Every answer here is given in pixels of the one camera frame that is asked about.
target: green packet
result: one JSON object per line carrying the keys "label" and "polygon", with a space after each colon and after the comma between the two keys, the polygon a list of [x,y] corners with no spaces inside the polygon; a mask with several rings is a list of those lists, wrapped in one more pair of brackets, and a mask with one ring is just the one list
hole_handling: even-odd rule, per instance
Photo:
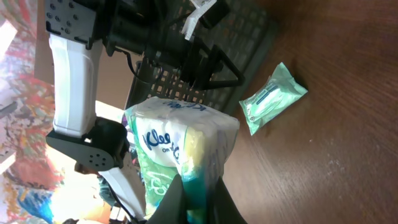
{"label": "green packet", "polygon": [[255,134],[306,93],[307,90],[297,84],[286,66],[280,63],[268,82],[256,94],[239,102],[250,134]]}

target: plastic wrapper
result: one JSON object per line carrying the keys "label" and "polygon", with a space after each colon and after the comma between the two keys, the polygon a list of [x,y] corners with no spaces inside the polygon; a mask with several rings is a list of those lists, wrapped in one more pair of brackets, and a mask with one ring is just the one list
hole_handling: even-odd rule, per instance
{"label": "plastic wrapper", "polygon": [[297,84],[283,63],[280,63],[268,82],[252,97],[240,101],[250,134],[253,135],[275,118],[307,90]]}
{"label": "plastic wrapper", "polygon": [[223,175],[239,121],[196,103],[156,97],[125,111],[134,133],[151,216],[172,179],[180,174],[188,222],[205,223],[206,195]]}

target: tissue packet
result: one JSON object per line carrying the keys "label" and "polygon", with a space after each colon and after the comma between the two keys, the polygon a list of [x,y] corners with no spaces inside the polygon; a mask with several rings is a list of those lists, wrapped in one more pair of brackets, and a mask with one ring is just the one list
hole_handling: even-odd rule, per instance
{"label": "tissue packet", "polygon": [[297,84],[286,66],[280,63],[266,85],[252,97],[239,102],[249,125],[250,134],[256,133],[306,93],[307,90]]}
{"label": "tissue packet", "polygon": [[159,206],[175,174],[187,197],[189,223],[205,223],[206,195],[223,175],[239,121],[213,108],[149,98],[125,111],[146,187],[146,212]]}

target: robotic arm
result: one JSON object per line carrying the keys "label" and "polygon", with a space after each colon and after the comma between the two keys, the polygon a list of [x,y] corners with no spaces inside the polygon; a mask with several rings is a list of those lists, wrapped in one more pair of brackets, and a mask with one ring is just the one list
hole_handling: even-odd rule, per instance
{"label": "robotic arm", "polygon": [[[127,212],[145,215],[144,188],[126,155],[129,143],[123,125],[95,114],[101,51],[127,55],[134,74],[126,107],[144,101],[159,67],[179,74],[196,90],[238,86],[244,77],[216,45],[209,49],[192,36],[198,21],[211,29],[227,13],[223,0],[192,0],[196,10],[174,19],[174,0],[46,0],[55,72],[55,116],[47,144],[80,164],[97,170],[110,184]],[[187,19],[182,33],[171,26]],[[138,71],[130,52],[144,55]],[[227,66],[236,80],[210,81]]]}

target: brown tabletop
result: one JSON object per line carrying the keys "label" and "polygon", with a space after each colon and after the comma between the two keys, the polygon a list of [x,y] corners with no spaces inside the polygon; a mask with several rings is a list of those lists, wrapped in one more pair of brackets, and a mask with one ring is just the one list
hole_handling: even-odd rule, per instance
{"label": "brown tabletop", "polygon": [[259,0],[280,33],[244,98],[284,62],[308,94],[250,136],[224,181],[248,223],[398,223],[398,2]]}

